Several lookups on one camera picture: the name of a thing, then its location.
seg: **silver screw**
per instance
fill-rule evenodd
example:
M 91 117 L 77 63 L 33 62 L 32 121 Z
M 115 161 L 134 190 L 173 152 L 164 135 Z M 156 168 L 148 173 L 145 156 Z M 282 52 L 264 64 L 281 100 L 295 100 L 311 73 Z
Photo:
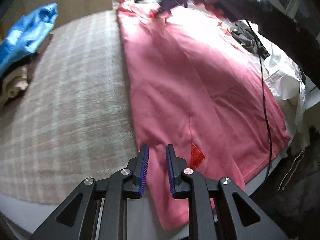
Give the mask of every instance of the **silver screw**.
M 129 169 L 123 169 L 123 170 L 121 170 L 121 174 L 122 175 L 129 175 L 130 174 L 130 170 Z
M 91 185 L 92 183 L 93 183 L 93 179 L 92 178 L 86 178 L 84 180 L 84 184 L 86 184 L 86 185 Z
M 187 174 L 187 175 L 191 175 L 193 173 L 193 169 L 186 168 L 186 169 L 183 170 L 183 173 Z
M 228 185 L 231 183 L 231 179 L 229 179 L 228 177 L 224 177 L 221 179 L 222 184 L 224 185 Z

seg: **red fabric tag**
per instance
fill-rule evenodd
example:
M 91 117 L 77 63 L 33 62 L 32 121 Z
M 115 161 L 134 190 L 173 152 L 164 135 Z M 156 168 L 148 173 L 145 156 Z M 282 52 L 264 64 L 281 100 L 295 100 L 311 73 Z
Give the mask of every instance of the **red fabric tag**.
M 198 168 L 200 164 L 204 160 L 204 155 L 203 153 L 199 150 L 197 146 L 195 146 L 193 143 L 191 145 L 191 159 L 190 159 L 190 164 L 189 167 L 193 170 Z

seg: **pink shirt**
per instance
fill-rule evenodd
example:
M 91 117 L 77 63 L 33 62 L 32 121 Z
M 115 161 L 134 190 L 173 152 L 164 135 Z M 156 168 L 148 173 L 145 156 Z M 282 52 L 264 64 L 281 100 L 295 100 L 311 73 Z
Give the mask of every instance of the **pink shirt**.
M 147 186 L 164 229 L 188 222 L 188 200 L 170 193 L 165 148 L 190 163 L 192 144 L 204 155 L 197 171 L 244 184 L 268 163 L 261 77 L 221 21 L 177 7 L 149 18 L 157 5 L 124 2 L 118 10 L 131 82 L 138 148 L 149 146 Z M 290 140 L 284 117 L 265 86 L 273 158 Z

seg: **beige plaid mat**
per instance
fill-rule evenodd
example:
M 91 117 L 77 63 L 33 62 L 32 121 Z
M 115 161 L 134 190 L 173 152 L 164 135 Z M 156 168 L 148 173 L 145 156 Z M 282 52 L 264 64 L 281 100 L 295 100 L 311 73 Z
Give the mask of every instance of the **beige plaid mat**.
M 53 34 L 24 97 L 0 112 L 0 194 L 57 204 L 137 149 L 116 12 Z

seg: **blue cloth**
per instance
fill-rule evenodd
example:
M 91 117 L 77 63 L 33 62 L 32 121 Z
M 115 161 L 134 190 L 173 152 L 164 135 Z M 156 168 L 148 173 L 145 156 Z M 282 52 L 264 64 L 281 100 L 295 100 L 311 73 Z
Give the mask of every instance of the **blue cloth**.
M 57 16 L 57 4 L 50 3 L 22 16 L 10 28 L 0 45 L 0 77 L 12 63 L 36 52 L 53 29 Z

